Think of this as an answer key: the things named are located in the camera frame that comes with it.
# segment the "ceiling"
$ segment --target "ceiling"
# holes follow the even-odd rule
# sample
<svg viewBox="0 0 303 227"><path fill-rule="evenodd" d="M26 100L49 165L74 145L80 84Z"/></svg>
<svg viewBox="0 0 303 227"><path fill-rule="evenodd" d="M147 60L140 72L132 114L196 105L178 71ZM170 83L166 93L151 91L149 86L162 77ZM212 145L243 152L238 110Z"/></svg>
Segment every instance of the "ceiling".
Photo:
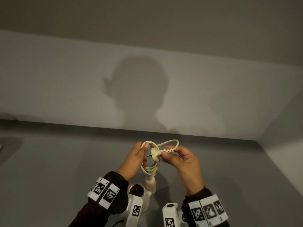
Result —
<svg viewBox="0 0 303 227"><path fill-rule="evenodd" d="M303 88L301 7L5 0L0 118L255 140Z"/></svg>

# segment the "person's left hand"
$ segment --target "person's left hand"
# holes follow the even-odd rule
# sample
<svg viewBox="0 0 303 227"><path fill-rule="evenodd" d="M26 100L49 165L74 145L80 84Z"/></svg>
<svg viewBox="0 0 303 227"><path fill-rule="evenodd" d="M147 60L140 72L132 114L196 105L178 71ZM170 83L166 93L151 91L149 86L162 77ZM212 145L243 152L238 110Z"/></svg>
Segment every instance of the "person's left hand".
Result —
<svg viewBox="0 0 303 227"><path fill-rule="evenodd" d="M119 169L116 170L116 172L122 175L127 181L136 175L141 168L142 163L144 167L147 166L145 155L149 148L149 143L145 144L145 146L141 148L142 143L143 142L136 143L136 145L129 152L124 163L119 167Z"/></svg>

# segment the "white wall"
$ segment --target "white wall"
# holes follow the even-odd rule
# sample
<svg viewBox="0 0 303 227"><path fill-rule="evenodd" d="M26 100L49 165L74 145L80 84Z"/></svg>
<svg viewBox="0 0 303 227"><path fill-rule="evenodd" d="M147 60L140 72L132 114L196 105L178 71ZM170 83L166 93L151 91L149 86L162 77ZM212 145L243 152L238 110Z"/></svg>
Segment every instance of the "white wall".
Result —
<svg viewBox="0 0 303 227"><path fill-rule="evenodd" d="M270 124L258 142L303 196L303 90Z"/></svg>
<svg viewBox="0 0 303 227"><path fill-rule="evenodd" d="M1 31L2 118L255 140L303 68Z"/></svg>

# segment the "black sleeve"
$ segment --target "black sleeve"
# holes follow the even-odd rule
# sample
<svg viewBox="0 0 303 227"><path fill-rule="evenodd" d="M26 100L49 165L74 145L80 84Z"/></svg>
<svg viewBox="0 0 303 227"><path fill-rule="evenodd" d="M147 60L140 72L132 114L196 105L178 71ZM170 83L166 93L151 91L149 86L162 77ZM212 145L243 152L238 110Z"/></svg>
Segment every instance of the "black sleeve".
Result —
<svg viewBox="0 0 303 227"><path fill-rule="evenodd" d="M78 212L77 216L68 227L104 227L111 214L122 213L126 210L128 205L128 181L114 171L107 173L104 176L104 179L110 181L120 189L110 208L107 210L93 199L88 198L88 202L83 206L82 210Z"/></svg>
<svg viewBox="0 0 303 227"><path fill-rule="evenodd" d="M190 212L188 211L188 210L190 210L188 203L198 201L203 198L210 197L210 196L212 196L211 191L209 189L207 189L206 187L204 187L198 193L185 197L185 199L183 200L181 209L184 213L184 216L186 218L186 221L187 221L189 227L196 227L196 224L195 224L195 220L191 214L191 211ZM222 222L221 224L216 225L216 226L217 227L230 227L228 221Z"/></svg>

